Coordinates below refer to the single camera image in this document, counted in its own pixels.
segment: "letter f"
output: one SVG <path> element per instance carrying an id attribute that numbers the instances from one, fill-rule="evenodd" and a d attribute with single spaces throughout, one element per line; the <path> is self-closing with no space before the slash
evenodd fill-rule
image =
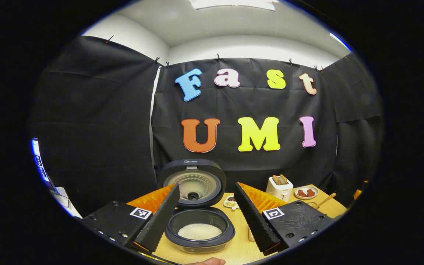
<path id="1" fill-rule="evenodd" d="M 195 68 L 178 77 L 174 81 L 175 83 L 180 84 L 181 89 L 184 92 L 184 101 L 190 101 L 191 99 L 201 94 L 201 91 L 195 89 L 194 87 L 194 85 L 197 87 L 201 86 L 201 80 L 199 80 L 199 77 L 197 77 L 199 74 L 202 74 L 202 71 L 200 71 L 198 68 Z"/>

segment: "ceiling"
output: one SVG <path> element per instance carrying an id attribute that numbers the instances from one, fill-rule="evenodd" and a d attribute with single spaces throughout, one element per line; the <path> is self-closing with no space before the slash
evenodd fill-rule
<path id="1" fill-rule="evenodd" d="M 217 36 L 262 35 L 303 42 L 337 57 L 349 53 L 305 11 L 286 2 L 275 2 L 274 7 L 275 11 L 239 6 L 196 10 L 188 0 L 141 0 L 116 13 L 147 28 L 170 47 Z"/>

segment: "ceiling light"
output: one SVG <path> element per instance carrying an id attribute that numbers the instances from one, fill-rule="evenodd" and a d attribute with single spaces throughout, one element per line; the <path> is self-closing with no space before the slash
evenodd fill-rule
<path id="1" fill-rule="evenodd" d="M 207 7 L 242 6 L 274 11 L 273 2 L 277 0 L 189 0 L 189 2 L 196 10 Z"/>
<path id="2" fill-rule="evenodd" d="M 350 52 L 351 52 L 351 49 L 350 49 L 350 47 L 348 47 L 348 45 L 346 45 L 342 40 L 340 40 L 339 39 L 339 37 L 336 37 L 333 33 L 331 33 L 330 32 L 330 36 L 332 36 L 335 40 L 337 40 L 339 43 L 341 43 L 341 44 L 343 44 L 343 46 L 344 47 L 346 47 L 348 50 L 350 50 Z"/>

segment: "hand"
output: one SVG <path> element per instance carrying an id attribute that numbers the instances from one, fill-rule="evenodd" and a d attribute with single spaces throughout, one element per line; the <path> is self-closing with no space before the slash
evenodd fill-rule
<path id="1" fill-rule="evenodd" d="M 185 265 L 224 265 L 225 260 L 218 258 L 209 258 L 208 260 L 204 260 L 202 262 L 189 263 Z"/>

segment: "white wall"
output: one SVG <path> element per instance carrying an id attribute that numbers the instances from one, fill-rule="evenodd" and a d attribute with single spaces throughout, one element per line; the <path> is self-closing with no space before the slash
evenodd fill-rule
<path id="1" fill-rule="evenodd" d="M 313 67 L 327 67 L 338 57 L 319 48 L 293 40 L 253 35 L 212 37 L 171 47 L 167 61 L 181 62 L 217 58 L 244 57 L 271 59 Z"/>
<path id="2" fill-rule="evenodd" d="M 112 42 L 136 50 L 153 60 L 160 57 L 158 62 L 162 65 L 166 65 L 166 58 L 170 50 L 170 47 L 151 31 L 122 15 L 110 15 L 94 24 L 83 35 L 106 40 L 114 35 L 111 39 Z"/>

